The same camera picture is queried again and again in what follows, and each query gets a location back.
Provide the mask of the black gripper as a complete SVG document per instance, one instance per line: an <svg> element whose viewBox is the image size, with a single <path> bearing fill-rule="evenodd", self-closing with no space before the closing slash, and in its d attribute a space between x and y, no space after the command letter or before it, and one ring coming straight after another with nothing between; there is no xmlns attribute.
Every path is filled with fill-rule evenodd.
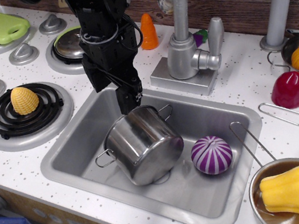
<svg viewBox="0 0 299 224"><path fill-rule="evenodd" d="M84 51L82 64L95 91L102 91L110 83L116 84L116 96L123 115L140 106L143 88L133 66L138 53L134 23L121 22L117 32L102 42L83 30L80 37L80 47Z"/></svg>

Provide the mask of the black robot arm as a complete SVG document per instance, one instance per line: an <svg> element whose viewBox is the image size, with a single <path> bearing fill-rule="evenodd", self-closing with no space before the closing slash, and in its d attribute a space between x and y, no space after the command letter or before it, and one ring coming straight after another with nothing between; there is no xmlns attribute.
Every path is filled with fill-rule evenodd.
<svg viewBox="0 0 299 224"><path fill-rule="evenodd" d="M140 106L142 82L134 67L139 30L125 13L127 0L65 0L80 24L82 64L96 92L116 85L122 114Z"/></svg>

